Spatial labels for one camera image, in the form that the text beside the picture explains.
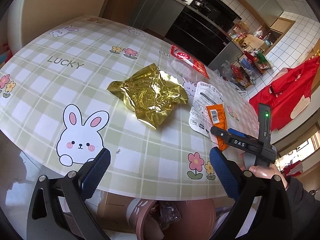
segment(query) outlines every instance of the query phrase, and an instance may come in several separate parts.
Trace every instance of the hand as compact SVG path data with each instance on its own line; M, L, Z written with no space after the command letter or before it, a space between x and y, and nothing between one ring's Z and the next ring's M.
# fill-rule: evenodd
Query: hand
M285 180L284 176L280 173L278 168L274 164L270 164L269 167L265 166L251 166L249 168L256 177L263 179L271 179L274 175L279 175L282 179L285 190L287 190L289 183Z

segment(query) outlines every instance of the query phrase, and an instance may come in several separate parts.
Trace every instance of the gold foil wrapper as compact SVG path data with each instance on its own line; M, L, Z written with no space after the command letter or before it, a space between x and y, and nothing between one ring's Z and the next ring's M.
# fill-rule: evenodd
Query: gold foil wrapper
M178 80L155 64L137 71L125 81L113 81L107 88L136 113L138 120L157 129L175 104L187 104L188 95Z

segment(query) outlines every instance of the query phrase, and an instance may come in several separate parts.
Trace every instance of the barcode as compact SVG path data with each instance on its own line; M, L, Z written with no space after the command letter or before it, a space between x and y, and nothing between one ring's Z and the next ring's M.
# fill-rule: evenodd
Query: barcode
M217 110L210 110L211 116L212 116L212 122L218 123L219 122L219 118L218 118L218 112Z
M210 85L209 85L209 84L207 84L207 83L203 83L203 82L201 82L201 83L200 83L200 86L203 86L203 87L210 87Z

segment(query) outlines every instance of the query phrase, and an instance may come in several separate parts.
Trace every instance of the yellow flower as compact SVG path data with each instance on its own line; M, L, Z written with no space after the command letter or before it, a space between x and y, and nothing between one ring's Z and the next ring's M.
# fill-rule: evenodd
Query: yellow flower
M214 170L213 170L210 162L207 162L207 164L204 166L204 168L206 169L207 174L209 174L209 175L214 174Z
M121 49L120 47L112 47L112 50L115 51L115 52L123 51L123 49Z
M5 89L5 91L10 93L15 86L16 86L15 82L11 81L10 83L7 84L7 88Z

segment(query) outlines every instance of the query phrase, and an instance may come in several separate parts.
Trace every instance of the bunny paw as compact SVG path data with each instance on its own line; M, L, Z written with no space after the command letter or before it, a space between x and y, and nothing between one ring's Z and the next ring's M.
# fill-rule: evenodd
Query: bunny paw
M69 155L61 155L59 161L62 165L68 167L73 164L72 158Z

